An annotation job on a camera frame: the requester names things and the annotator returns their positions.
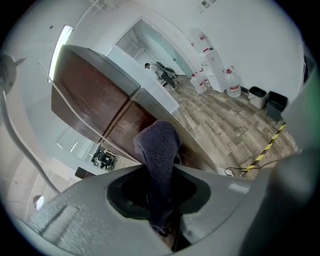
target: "white trash can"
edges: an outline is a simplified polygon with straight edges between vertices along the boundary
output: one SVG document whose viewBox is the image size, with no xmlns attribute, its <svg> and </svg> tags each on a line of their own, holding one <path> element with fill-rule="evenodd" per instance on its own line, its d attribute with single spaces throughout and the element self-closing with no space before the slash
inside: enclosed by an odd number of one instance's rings
<svg viewBox="0 0 320 256">
<path fill-rule="evenodd" d="M 250 100 L 250 103 L 254 105 L 257 109 L 262 109 L 265 106 L 266 98 L 267 93 L 264 90 L 256 86 L 253 86 L 249 89 L 248 99 Z"/>
</svg>

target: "wooden floor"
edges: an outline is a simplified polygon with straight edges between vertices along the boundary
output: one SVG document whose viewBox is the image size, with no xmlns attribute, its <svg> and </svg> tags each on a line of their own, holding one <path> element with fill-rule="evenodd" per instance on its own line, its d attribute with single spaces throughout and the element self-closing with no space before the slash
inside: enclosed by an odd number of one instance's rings
<svg viewBox="0 0 320 256">
<path fill-rule="evenodd" d="M 173 116 L 217 167 L 246 168 L 260 155 L 282 125 L 282 122 L 277 123 L 267 117 L 265 109 L 251 105 L 247 93 L 235 99 L 229 97 L 227 92 L 221 94 L 213 89 L 197 94 L 189 81 L 181 79 L 175 91 L 168 89 L 180 104 Z M 294 139 L 284 128 L 256 167 L 282 159 L 297 150 Z M 257 172 L 252 170 L 246 176 L 253 179 Z"/>
</svg>

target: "trash can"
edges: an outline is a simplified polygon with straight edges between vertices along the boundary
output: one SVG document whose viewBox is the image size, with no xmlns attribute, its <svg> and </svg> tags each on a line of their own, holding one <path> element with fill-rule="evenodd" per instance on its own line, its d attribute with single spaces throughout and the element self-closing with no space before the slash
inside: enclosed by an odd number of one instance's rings
<svg viewBox="0 0 320 256">
<path fill-rule="evenodd" d="M 282 119 L 281 113 L 285 110 L 287 103 L 287 97 L 269 91 L 266 98 L 266 115 L 276 122 L 280 121 Z"/>
<path fill-rule="evenodd" d="M 250 103 L 254 105 L 257 109 L 262 109 L 265 106 L 266 98 L 267 93 L 264 90 L 256 86 L 253 86 L 249 89 L 248 99 L 250 100 Z"/>
</svg>

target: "yellow and black tape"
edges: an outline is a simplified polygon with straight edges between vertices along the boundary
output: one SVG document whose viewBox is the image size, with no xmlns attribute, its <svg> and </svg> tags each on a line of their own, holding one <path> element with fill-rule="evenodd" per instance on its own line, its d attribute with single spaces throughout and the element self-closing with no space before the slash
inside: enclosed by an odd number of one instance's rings
<svg viewBox="0 0 320 256">
<path fill-rule="evenodd" d="M 268 152 L 268 150 L 271 148 L 272 144 L 275 142 L 276 138 L 278 138 L 279 134 L 281 133 L 281 131 L 283 130 L 283 128 L 286 126 L 286 123 L 284 122 L 281 127 L 279 128 L 279 130 L 276 132 L 276 134 L 272 137 L 272 139 L 270 140 L 269 144 L 264 148 L 264 150 L 262 151 L 262 153 L 252 162 L 252 164 L 250 164 L 244 171 L 243 173 L 247 173 L 248 171 L 250 171 L 252 168 L 254 168 L 256 166 L 256 164 L 262 159 L 264 158 L 265 154 Z"/>
</svg>

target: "wooden cabinet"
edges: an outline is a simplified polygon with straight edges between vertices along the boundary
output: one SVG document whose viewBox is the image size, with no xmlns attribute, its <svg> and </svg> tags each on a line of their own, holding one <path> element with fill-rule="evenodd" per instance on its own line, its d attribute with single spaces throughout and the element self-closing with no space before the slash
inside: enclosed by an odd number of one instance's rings
<svg viewBox="0 0 320 256">
<path fill-rule="evenodd" d="M 56 64 L 54 82 L 85 122 L 136 160 L 142 162 L 135 152 L 134 137 L 156 120 L 165 120 L 175 126 L 183 141 L 182 155 L 200 158 L 215 169 L 208 155 L 174 117 L 106 56 L 87 48 L 64 45 Z M 51 109 L 89 140 L 127 157 L 83 124 L 54 87 Z"/>
</svg>

